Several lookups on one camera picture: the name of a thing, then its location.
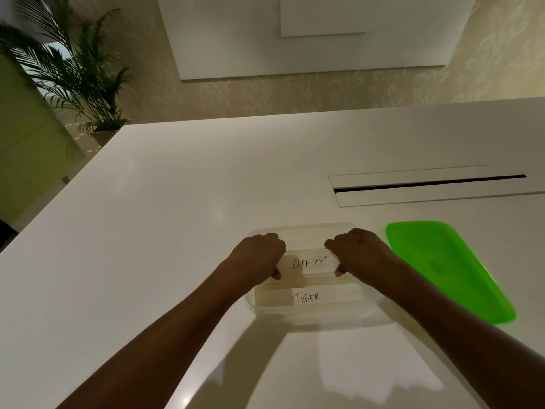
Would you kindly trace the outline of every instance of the hand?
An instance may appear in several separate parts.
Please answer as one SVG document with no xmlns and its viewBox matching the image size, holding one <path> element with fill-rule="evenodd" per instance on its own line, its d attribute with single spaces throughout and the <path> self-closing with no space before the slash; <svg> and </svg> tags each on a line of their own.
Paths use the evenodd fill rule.
<svg viewBox="0 0 545 409">
<path fill-rule="evenodd" d="M 254 235 L 244 238 L 216 269 L 227 287 L 241 297 L 267 278 L 280 280 L 276 268 L 286 252 L 286 243 L 278 234 Z"/>
<path fill-rule="evenodd" d="M 341 262 L 335 270 L 337 277 L 350 272 L 388 297 L 402 291 L 406 277 L 414 272 L 371 231 L 354 228 L 327 240 L 324 246 Z"/>
</svg>

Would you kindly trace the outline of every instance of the transparent plastic container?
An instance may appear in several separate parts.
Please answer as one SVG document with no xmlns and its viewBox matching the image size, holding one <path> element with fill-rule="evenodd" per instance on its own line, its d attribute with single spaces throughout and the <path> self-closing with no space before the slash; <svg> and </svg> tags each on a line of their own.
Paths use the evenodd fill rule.
<svg viewBox="0 0 545 409">
<path fill-rule="evenodd" d="M 267 279 L 245 297 L 258 318 L 294 325 L 347 323 L 363 319 L 383 299 L 350 274 L 334 275 L 339 261 L 324 241 L 354 228 L 346 222 L 266 228 L 286 242 L 278 263 L 282 279 Z"/>
</svg>

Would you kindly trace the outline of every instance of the floral wallpaper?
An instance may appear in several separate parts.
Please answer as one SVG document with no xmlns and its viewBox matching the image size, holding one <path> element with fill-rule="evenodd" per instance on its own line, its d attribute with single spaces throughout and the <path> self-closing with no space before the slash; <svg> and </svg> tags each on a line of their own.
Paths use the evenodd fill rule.
<svg viewBox="0 0 545 409">
<path fill-rule="evenodd" d="M 98 17 L 120 7 L 107 47 L 132 69 L 120 104 L 134 123 L 511 99 L 545 95 L 545 0 L 477 0 L 450 64 L 180 81 L 156 0 L 74 0 Z"/>
</svg>

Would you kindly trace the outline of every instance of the person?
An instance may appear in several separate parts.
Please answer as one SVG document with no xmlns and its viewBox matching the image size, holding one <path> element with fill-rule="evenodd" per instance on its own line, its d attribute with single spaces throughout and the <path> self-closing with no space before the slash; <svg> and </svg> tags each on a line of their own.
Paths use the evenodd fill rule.
<svg viewBox="0 0 545 409">
<path fill-rule="evenodd" d="M 340 265 L 427 331 L 490 408 L 545 407 L 545 359 L 437 290 L 374 233 L 352 229 L 325 242 Z M 58 409 L 164 408 L 229 307 L 269 276 L 286 244 L 276 234 L 243 239 L 192 294 L 141 332 Z"/>
</svg>

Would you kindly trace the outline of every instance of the potted plant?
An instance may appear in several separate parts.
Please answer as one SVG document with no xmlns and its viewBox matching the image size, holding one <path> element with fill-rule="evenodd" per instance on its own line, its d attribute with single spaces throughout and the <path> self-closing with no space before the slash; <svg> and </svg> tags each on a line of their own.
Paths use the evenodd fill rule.
<svg viewBox="0 0 545 409">
<path fill-rule="evenodd" d="M 53 107 L 75 110 L 77 117 L 88 119 L 79 129 L 104 145 L 129 121 L 116 102 L 129 68 L 114 71 L 118 57 L 101 49 L 104 21 L 120 10 L 82 20 L 69 0 L 15 0 L 15 5 L 40 40 L 0 23 L 0 51 L 23 67 Z"/>
</svg>

